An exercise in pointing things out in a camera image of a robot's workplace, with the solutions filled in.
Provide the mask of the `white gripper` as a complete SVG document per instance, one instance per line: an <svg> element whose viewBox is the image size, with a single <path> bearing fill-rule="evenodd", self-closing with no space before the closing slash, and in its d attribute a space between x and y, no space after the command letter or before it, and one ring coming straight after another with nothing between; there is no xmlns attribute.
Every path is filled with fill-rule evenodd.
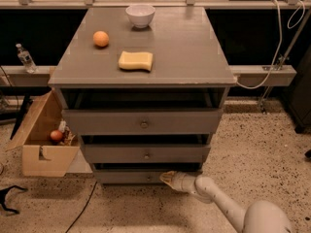
<svg viewBox="0 0 311 233"><path fill-rule="evenodd" d="M168 171L162 173L159 179L166 184L171 184L171 187L177 191L187 193L196 192L195 177L187 173Z"/></svg>

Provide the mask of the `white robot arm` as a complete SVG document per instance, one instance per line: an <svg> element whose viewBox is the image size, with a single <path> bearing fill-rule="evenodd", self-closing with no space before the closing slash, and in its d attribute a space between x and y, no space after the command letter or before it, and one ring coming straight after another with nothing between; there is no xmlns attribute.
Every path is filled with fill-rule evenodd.
<svg viewBox="0 0 311 233"><path fill-rule="evenodd" d="M237 233L293 233L291 223L277 205L260 200L247 210L227 196L215 182L205 175L169 171L160 180L172 189L186 192L202 203L214 202Z"/></svg>

